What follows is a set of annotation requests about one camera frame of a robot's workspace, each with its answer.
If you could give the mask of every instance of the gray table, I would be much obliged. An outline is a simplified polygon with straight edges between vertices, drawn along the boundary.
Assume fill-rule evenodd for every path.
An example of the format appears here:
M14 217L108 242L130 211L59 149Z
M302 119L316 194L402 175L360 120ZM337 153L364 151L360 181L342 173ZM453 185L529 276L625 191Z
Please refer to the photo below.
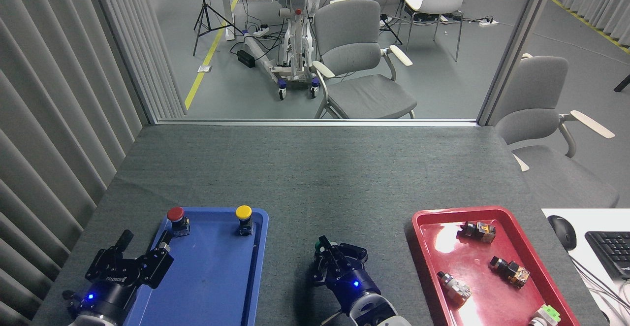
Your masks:
M270 216L257 326L315 326L338 309L308 283L321 234L367 248L382 294L412 325L434 324L407 243L411 216L477 205L510 209L580 322L606 324L491 127L156 126L140 133L33 325L70 323L61 292L85 290L94 254L124 229L135 257L169 208L243 203Z

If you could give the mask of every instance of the curtain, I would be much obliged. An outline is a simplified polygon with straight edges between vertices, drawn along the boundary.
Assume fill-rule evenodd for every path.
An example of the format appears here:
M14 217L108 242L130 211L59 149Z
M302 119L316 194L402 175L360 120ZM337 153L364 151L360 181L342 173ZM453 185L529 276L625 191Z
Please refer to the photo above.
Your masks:
M0 324L27 324L142 122L92 0L0 0Z
M620 44L630 45L630 0L564 0L564 6Z
M158 19L149 0L100 2L153 118L182 118L187 109L179 95Z

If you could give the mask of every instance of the power strip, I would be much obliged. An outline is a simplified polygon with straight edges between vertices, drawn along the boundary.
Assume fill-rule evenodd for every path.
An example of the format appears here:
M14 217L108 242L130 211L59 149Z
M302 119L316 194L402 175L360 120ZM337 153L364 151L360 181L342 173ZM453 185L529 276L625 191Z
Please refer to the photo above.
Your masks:
M260 38L262 36L265 36L266 34L269 33L269 27L267 28L261 28L261 30L254 32L254 36L256 38Z
M495 21L494 19L492 20L492 22L479 22L479 27L488 27L491 25L496 25L498 22Z

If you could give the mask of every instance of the gray floor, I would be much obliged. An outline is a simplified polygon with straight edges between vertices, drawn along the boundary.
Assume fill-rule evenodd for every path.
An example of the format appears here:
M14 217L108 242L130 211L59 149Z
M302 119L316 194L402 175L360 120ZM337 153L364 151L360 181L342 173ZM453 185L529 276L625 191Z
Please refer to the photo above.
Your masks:
M182 97L186 98L196 78L196 70L205 59L216 32L200 39L196 57L192 56L195 41L194 21L200 0L152 0ZM394 13L398 0L378 0L384 12ZM474 119L479 112L491 78L525 0L464 0L462 10L467 18L492 15L499 25L480 28L464 24L459 61L455 63L457 26L444 26L437 41L431 41L432 27L414 27L408 55L414 66L399 64L399 82L418 99L418 118ZM212 0L222 8L221 0ZM248 13L270 24L278 22L277 3L250 3ZM245 7L235 7L237 24L245 22ZM407 26L401 32L407 41ZM393 37L383 33L381 45L389 45ZM293 90L284 101L277 99L275 84L259 68L240 64L229 48L235 42L219 41L211 65L192 101L189 119L234 118L310 118L315 115L319 100L308 99L306 91ZM626 184L630 163L626 159L630 144L628 105L630 89L614 93L614 88L630 70L630 55L617 48L595 30L590 29L560 6L548 1L538 26L527 46L534 55L557 55L569 60L569 75L559 109L580 110L598 120L617 137L599 139L579 124L569 128L578 142L575 159L621 192L619 207L630 207L630 189ZM381 64L377 70L385 69ZM560 151L566 150L561 135L544 140Z

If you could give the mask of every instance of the white desk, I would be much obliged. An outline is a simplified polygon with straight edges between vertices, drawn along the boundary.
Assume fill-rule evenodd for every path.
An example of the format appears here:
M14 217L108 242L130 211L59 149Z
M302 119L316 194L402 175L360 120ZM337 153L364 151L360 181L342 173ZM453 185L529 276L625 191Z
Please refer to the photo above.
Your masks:
M582 263L601 281L606 283L614 292L620 294L621 280L613 281L603 268L599 259L593 252L589 243L584 238L587 231L630 231L630 209L543 209L545 216L557 215L565 218L573 228L577 236L577 247L569 251L570 256ZM592 284L584 280L584 284L591 288ZM626 292L630 295L630 286L626 286ZM624 308L618 303L610 301L610 298L591 291L593 299L599 308L610 318L610 326L625 326L630 324L630 316L624 312ZM617 313L624 315L621 319Z

